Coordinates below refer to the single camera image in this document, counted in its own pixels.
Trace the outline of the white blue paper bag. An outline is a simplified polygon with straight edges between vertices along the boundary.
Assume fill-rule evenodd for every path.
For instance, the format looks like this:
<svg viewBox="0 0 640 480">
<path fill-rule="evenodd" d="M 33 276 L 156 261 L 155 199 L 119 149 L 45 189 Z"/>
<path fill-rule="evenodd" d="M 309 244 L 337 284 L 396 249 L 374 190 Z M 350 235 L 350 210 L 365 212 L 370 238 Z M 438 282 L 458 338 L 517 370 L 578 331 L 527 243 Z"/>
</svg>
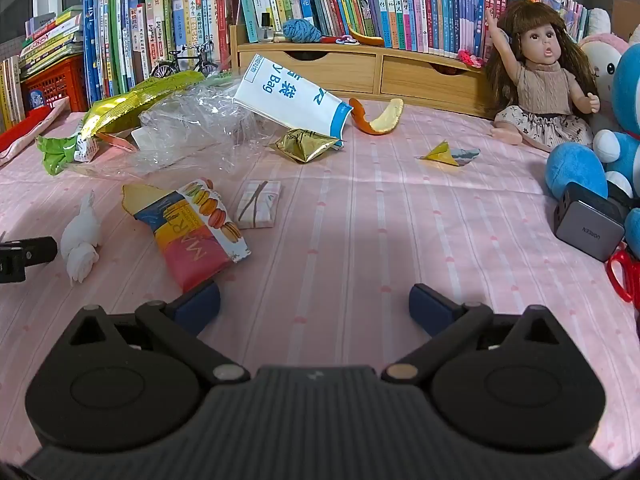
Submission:
<svg viewBox="0 0 640 480">
<path fill-rule="evenodd" d="M 285 66 L 255 54 L 240 80 L 235 102 L 290 129 L 305 129 L 335 139 L 343 147 L 343 129 L 352 107 Z"/>
</svg>

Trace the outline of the blue doraemon plush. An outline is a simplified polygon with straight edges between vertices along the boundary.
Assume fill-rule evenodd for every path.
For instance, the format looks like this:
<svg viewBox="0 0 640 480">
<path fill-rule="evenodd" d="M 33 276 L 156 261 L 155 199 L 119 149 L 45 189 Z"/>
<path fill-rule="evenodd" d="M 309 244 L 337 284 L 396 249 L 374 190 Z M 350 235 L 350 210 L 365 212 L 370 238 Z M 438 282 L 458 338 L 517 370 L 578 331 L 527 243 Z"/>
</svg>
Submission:
<svg viewBox="0 0 640 480">
<path fill-rule="evenodd" d="M 602 129 L 591 148 L 565 143 L 547 159 L 546 185 L 556 204 L 576 182 L 610 203 L 624 220 L 624 242 L 639 255 L 639 46 L 620 58 L 613 80 L 613 112 L 620 128 Z"/>
</svg>

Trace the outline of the green white wrapper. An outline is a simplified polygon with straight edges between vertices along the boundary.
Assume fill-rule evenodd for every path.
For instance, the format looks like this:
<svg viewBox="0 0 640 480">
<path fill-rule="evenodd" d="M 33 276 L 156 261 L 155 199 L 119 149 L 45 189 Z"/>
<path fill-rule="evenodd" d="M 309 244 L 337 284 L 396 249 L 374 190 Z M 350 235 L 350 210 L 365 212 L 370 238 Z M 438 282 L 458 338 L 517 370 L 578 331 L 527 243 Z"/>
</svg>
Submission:
<svg viewBox="0 0 640 480">
<path fill-rule="evenodd" d="M 50 176 L 60 174 L 73 162 L 91 162 L 99 151 L 96 140 L 79 134 L 68 138 L 38 136 L 36 147 L 43 154 L 43 168 Z"/>
</svg>

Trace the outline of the clear plastic bag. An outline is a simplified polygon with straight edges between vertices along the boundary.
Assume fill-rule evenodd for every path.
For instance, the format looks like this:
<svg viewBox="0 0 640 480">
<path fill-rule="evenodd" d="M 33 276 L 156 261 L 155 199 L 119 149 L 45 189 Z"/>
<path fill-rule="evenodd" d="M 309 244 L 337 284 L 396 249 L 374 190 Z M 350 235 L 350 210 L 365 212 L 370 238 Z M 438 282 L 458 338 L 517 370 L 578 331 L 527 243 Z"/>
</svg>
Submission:
<svg viewBox="0 0 640 480">
<path fill-rule="evenodd" d="M 177 91 L 141 114 L 132 153 L 109 148 L 76 174 L 143 179 L 165 170 L 178 174 L 236 174 L 256 162 L 283 128 L 234 100 L 240 82 L 201 82 Z"/>
</svg>

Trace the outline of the gold foil wrapper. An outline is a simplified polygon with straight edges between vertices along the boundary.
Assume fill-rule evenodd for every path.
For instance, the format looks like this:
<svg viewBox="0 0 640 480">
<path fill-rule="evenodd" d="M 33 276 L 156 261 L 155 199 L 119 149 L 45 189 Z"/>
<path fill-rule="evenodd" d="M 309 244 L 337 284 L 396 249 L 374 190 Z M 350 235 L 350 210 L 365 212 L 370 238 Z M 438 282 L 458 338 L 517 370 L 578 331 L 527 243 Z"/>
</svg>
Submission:
<svg viewBox="0 0 640 480">
<path fill-rule="evenodd" d="M 270 148 L 293 162 L 308 164 L 337 144 L 337 138 L 305 129 L 288 130 Z"/>
</svg>

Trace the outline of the red scissors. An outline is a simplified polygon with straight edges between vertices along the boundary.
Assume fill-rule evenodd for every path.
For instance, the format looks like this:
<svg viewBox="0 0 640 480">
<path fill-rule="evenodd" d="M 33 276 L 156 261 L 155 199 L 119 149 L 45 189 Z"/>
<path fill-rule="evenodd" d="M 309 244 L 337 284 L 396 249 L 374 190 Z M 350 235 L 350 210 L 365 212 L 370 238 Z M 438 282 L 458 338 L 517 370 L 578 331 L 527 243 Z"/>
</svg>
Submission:
<svg viewBox="0 0 640 480">
<path fill-rule="evenodd" d="M 640 308 L 639 260 L 626 245 L 617 248 L 605 263 L 605 272 L 616 294 L 636 310 Z"/>
</svg>

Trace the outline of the brown haired doll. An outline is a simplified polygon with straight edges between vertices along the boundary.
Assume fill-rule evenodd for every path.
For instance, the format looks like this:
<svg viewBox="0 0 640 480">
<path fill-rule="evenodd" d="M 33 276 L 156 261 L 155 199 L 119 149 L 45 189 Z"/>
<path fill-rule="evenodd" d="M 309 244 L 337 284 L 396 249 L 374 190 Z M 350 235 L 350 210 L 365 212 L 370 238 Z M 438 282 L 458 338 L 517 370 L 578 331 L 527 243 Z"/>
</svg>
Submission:
<svg viewBox="0 0 640 480">
<path fill-rule="evenodd" d="M 491 55 L 486 75 L 499 107 L 491 135 L 551 152 L 592 145 L 588 117 L 601 101 L 589 60 L 561 15 L 541 2 L 513 1 L 498 18 L 486 9 Z"/>
</svg>

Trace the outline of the wooden drawer organizer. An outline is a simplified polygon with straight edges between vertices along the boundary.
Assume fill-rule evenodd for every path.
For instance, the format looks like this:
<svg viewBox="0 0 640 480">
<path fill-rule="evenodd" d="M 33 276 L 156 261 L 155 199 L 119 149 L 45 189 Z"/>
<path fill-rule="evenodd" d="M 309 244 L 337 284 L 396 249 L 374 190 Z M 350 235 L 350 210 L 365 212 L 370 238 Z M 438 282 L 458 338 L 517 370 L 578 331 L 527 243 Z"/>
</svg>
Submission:
<svg viewBox="0 0 640 480">
<path fill-rule="evenodd" d="M 236 70 L 246 70 L 260 54 L 343 98 L 401 98 L 435 110 L 494 117 L 484 72 L 454 58 L 363 44 L 252 44 L 243 25 L 232 25 L 229 36 Z"/>
</svg>

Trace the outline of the small glass bottle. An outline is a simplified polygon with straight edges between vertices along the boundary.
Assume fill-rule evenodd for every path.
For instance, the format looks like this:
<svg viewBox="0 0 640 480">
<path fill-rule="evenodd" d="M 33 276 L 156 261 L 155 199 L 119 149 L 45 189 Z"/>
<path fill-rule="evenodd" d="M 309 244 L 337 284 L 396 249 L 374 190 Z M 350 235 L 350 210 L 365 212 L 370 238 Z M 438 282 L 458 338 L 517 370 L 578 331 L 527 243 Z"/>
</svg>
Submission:
<svg viewBox="0 0 640 480">
<path fill-rule="evenodd" d="M 262 12 L 260 14 L 260 25 L 258 27 L 258 42 L 260 44 L 270 44 L 273 42 L 274 28 L 271 24 L 271 14 Z"/>
</svg>

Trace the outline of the orange peel piece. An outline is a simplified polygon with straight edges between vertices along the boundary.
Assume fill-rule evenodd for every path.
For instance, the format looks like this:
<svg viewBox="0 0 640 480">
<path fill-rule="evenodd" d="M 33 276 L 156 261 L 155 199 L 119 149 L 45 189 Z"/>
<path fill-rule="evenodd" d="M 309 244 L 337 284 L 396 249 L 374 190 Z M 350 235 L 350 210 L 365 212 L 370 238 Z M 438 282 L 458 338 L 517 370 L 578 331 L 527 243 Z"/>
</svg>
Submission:
<svg viewBox="0 0 640 480">
<path fill-rule="evenodd" d="M 405 106 L 402 99 L 393 98 L 377 118 L 369 120 L 360 101 L 350 98 L 348 104 L 352 108 L 350 114 L 355 126 L 360 131 L 370 134 L 370 136 L 382 136 L 383 134 L 391 133 L 398 126 Z"/>
</svg>

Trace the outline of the green yellow foil bag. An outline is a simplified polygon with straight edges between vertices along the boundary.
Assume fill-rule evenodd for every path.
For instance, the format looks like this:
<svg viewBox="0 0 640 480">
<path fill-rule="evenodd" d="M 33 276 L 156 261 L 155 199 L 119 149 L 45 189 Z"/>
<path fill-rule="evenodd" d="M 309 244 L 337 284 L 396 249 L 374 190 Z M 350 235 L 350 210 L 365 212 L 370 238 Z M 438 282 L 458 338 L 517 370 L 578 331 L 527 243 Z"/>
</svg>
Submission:
<svg viewBox="0 0 640 480">
<path fill-rule="evenodd" d="M 93 104 L 85 114 L 77 131 L 81 139 L 98 134 L 115 134 L 140 126 L 140 115 L 156 102 L 174 92 L 205 79 L 194 70 L 187 70 L 164 78 L 150 77 L 137 84 L 131 91 L 111 96 Z"/>
</svg>

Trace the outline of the row of upright books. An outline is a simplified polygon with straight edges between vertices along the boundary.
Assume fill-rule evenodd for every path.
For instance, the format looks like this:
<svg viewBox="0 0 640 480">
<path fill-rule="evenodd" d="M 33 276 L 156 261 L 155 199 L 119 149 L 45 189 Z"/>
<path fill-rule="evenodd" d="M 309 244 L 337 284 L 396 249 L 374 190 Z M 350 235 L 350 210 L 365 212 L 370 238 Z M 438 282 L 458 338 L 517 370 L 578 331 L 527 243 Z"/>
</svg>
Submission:
<svg viewBox="0 0 640 480">
<path fill-rule="evenodd" d="M 454 58 L 482 70 L 491 55 L 486 9 L 498 18 L 518 0 L 81 0 L 87 96 L 96 102 L 151 77 L 169 52 L 209 44 L 220 70 L 232 67 L 229 29 L 243 25 L 258 42 L 269 12 L 273 42 L 291 42 L 282 25 L 304 18 L 322 32 L 319 44 L 363 44 Z M 588 10 L 574 0 L 525 0 L 551 6 L 568 36 L 587 35 Z"/>
</svg>

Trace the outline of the white tissue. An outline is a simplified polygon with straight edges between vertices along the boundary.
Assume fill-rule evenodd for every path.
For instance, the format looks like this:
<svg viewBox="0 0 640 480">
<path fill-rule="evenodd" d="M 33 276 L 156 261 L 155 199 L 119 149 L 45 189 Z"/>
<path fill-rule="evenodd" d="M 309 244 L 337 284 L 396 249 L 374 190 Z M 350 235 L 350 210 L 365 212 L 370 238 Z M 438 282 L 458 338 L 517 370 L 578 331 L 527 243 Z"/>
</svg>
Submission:
<svg viewBox="0 0 640 480">
<path fill-rule="evenodd" d="M 101 221 L 93 208 L 94 192 L 90 191 L 80 202 L 78 214 L 63 231 L 60 253 L 72 283 L 82 283 L 99 260 Z"/>
</svg>

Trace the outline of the small striped paper packet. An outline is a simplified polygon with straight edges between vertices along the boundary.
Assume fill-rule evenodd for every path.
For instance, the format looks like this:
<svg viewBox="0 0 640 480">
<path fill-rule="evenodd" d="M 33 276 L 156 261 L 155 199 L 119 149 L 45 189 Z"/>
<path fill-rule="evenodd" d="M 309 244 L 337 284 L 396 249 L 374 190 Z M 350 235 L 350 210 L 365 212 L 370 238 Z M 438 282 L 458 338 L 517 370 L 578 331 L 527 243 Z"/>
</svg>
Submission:
<svg viewBox="0 0 640 480">
<path fill-rule="evenodd" d="M 236 225 L 241 230 L 272 228 L 276 223 L 281 191 L 280 181 L 248 181 L 236 207 Z"/>
</svg>

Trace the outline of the red pink cloth pouch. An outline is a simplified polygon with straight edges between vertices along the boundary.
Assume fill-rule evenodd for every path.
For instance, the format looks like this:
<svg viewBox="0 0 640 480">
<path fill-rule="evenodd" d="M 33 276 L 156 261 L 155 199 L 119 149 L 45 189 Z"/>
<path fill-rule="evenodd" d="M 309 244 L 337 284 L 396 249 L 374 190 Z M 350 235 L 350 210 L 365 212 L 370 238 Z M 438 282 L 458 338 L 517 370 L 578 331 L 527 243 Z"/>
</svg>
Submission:
<svg viewBox="0 0 640 480">
<path fill-rule="evenodd" d="M 2 133 L 0 138 L 0 167 L 6 166 L 24 151 L 37 136 L 45 133 L 56 118 L 70 111 L 70 98 L 57 100 L 52 106 L 46 104 L 31 110 L 16 126 Z"/>
</svg>

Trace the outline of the pink white bunny plush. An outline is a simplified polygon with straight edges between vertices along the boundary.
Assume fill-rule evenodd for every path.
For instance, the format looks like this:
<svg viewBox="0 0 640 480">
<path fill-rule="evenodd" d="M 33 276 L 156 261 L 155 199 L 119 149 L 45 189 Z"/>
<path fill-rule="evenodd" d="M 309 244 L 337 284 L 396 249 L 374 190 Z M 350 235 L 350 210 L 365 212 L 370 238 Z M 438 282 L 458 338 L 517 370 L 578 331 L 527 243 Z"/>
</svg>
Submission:
<svg viewBox="0 0 640 480">
<path fill-rule="evenodd" d="M 617 130 L 620 128 L 612 107 L 612 85 L 620 58 L 632 44 L 639 42 L 639 25 L 627 38 L 612 33 L 611 19 L 603 9 L 589 11 L 587 35 L 579 47 L 589 60 L 600 98 L 600 112 L 591 117 L 591 128 Z"/>
</svg>

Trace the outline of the stack of books on basket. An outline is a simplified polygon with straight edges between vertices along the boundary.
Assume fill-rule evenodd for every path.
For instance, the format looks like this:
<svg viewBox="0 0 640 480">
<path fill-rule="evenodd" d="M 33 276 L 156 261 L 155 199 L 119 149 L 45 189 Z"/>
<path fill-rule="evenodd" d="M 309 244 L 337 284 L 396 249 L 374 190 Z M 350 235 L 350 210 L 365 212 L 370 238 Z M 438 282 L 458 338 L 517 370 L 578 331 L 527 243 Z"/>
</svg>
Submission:
<svg viewBox="0 0 640 480">
<path fill-rule="evenodd" d="M 37 75 L 69 56 L 82 53 L 84 11 L 71 6 L 47 21 L 27 38 L 18 56 L 21 81 Z"/>
</svg>

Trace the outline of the grey charger block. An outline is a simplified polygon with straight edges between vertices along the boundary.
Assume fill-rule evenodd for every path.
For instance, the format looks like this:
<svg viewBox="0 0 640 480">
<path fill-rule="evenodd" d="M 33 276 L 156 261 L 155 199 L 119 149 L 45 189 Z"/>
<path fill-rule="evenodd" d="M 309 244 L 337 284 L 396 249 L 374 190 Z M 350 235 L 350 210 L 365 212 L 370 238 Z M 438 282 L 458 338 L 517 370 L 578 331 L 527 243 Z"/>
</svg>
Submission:
<svg viewBox="0 0 640 480">
<path fill-rule="evenodd" d="M 624 220 L 608 200 L 570 182 L 556 205 L 553 233 L 562 242 L 605 262 L 623 240 Z"/>
</svg>

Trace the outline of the red plastic basket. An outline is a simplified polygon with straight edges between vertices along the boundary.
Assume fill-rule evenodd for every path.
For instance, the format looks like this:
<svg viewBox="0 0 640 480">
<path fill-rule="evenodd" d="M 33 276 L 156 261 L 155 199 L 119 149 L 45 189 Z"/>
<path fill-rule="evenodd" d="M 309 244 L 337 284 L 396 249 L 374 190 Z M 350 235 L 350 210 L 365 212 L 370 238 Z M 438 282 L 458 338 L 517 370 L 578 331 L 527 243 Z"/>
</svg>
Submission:
<svg viewBox="0 0 640 480">
<path fill-rule="evenodd" d="M 67 98 L 72 112 L 86 112 L 88 101 L 81 54 L 68 56 L 21 83 L 24 104 L 28 110 Z"/>
</svg>

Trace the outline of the macaron snack wrapper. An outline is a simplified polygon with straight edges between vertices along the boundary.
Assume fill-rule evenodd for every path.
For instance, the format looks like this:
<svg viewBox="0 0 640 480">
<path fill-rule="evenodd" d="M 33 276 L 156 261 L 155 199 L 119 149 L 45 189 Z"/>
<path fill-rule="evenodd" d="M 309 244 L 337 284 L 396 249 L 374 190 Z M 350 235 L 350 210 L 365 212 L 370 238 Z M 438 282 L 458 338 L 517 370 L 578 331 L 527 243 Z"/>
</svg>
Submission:
<svg viewBox="0 0 640 480">
<path fill-rule="evenodd" d="M 151 229 L 184 292 L 250 255 L 211 180 L 195 179 L 173 191 L 125 184 L 122 208 Z"/>
</svg>

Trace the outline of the miniature black bicycle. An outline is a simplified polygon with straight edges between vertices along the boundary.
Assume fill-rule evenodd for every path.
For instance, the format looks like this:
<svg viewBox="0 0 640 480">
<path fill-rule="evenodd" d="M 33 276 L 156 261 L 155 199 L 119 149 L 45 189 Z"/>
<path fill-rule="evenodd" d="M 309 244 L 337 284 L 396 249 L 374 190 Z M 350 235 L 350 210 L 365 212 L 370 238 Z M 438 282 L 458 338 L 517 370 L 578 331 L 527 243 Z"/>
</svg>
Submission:
<svg viewBox="0 0 640 480">
<path fill-rule="evenodd" d="M 219 64 L 209 57 L 209 44 L 196 47 L 194 54 L 190 54 L 186 47 L 170 51 L 169 60 L 158 61 L 152 69 L 151 76 L 165 78 L 187 70 L 194 70 L 205 77 L 217 75 L 220 72 Z"/>
</svg>

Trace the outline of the small yellow folded paper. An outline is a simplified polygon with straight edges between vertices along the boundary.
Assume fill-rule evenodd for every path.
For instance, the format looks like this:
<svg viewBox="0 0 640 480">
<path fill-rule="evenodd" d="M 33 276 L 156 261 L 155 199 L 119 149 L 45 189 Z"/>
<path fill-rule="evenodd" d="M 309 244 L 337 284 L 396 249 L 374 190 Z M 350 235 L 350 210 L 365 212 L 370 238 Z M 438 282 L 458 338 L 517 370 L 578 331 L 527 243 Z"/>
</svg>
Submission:
<svg viewBox="0 0 640 480">
<path fill-rule="evenodd" d="M 447 141 L 442 141 L 431 149 L 426 155 L 420 157 L 421 160 L 438 162 L 453 167 L 463 167 L 469 165 L 474 159 L 480 156 L 478 148 L 452 148 Z"/>
</svg>

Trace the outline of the blue yarn ball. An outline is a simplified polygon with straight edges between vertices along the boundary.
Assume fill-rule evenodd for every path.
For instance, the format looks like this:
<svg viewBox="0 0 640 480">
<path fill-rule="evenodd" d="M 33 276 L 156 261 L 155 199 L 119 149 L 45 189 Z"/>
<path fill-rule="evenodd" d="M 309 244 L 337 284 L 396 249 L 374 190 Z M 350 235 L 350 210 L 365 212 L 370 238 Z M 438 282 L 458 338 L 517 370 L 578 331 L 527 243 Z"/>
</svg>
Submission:
<svg viewBox="0 0 640 480">
<path fill-rule="evenodd" d="M 323 35 L 320 30 L 304 18 L 292 18 L 282 25 L 282 34 L 294 44 L 318 44 Z"/>
</svg>

